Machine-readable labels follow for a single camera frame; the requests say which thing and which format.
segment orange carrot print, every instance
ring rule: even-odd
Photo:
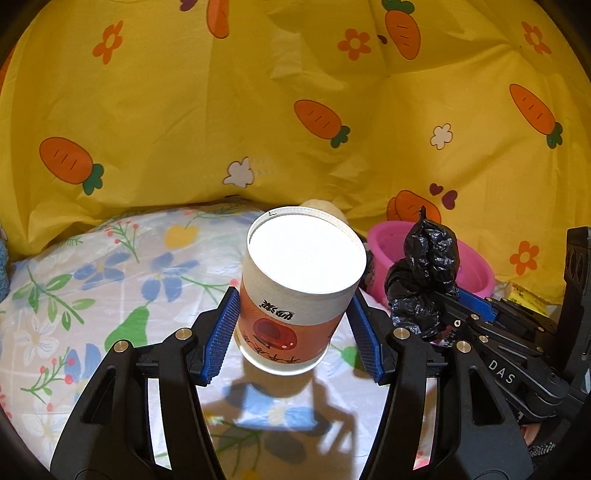
[[[298,100],[294,110],[304,127],[317,137],[330,140],[331,147],[337,148],[348,142],[351,129],[344,126],[339,116],[326,105],[314,100]]]
[[[441,213],[437,206],[410,190],[398,192],[398,195],[388,202],[386,218],[388,220],[418,222],[419,212],[423,206],[427,211],[427,218],[429,220],[441,223]]]
[[[39,146],[39,155],[51,173],[66,183],[81,183],[87,195],[103,186],[103,166],[94,163],[84,148],[67,138],[46,138]]]
[[[546,136],[548,146],[556,148],[556,145],[562,145],[562,125],[554,119],[545,103],[527,88],[515,83],[509,85],[509,92],[521,115],[532,127]]]
[[[385,23],[390,38],[405,59],[414,60],[421,48],[421,33],[410,16],[414,5],[408,1],[382,0],[382,6],[387,10]]]
[[[216,38],[226,38],[230,34],[229,6],[229,0],[209,0],[207,3],[207,27]]]

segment metal screw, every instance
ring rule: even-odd
[[[186,340],[187,338],[191,338],[193,332],[190,328],[179,328],[175,333],[174,336],[179,340]]]
[[[456,348],[462,353],[468,353],[470,350],[472,350],[472,346],[464,340],[460,340],[458,343],[456,343]]]
[[[117,353],[125,352],[128,346],[129,343],[126,340],[119,340],[119,342],[113,345],[113,350]]]
[[[410,332],[406,328],[398,327],[394,329],[394,336],[400,340],[406,340],[410,337]]]

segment pink container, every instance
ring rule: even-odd
[[[368,293],[384,306],[388,300],[384,292],[384,281],[388,269],[404,258],[404,239],[412,222],[382,222],[368,232],[368,246],[374,254],[374,274]],[[495,288],[495,275],[489,264],[473,248],[457,241],[460,251],[460,270],[457,284],[480,298],[489,297]]]

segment orange flower print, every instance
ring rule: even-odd
[[[523,240],[519,244],[518,253],[511,255],[509,262],[511,262],[512,265],[517,265],[515,270],[518,275],[523,275],[526,268],[529,268],[530,270],[536,270],[538,268],[538,264],[535,262],[534,257],[539,253],[540,247],[537,245],[530,245],[528,241]]]
[[[530,45],[533,45],[534,50],[539,54],[552,53],[550,47],[542,42],[542,32],[538,27],[532,27],[527,22],[521,22],[521,26],[525,30],[525,41]]]
[[[345,30],[346,40],[339,42],[340,51],[348,51],[350,60],[357,60],[360,53],[371,53],[371,48],[366,43],[369,41],[367,32],[357,33],[354,28]]]
[[[95,57],[103,57],[103,63],[107,65],[113,56],[113,50],[119,48],[123,43],[123,38],[119,36],[119,32],[123,27],[123,20],[117,25],[109,25],[103,32],[103,41],[99,43],[92,50]]]

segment cardboard canister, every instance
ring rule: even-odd
[[[338,218],[281,207],[248,231],[235,337],[244,357],[269,373],[314,368],[365,270],[361,240]]]

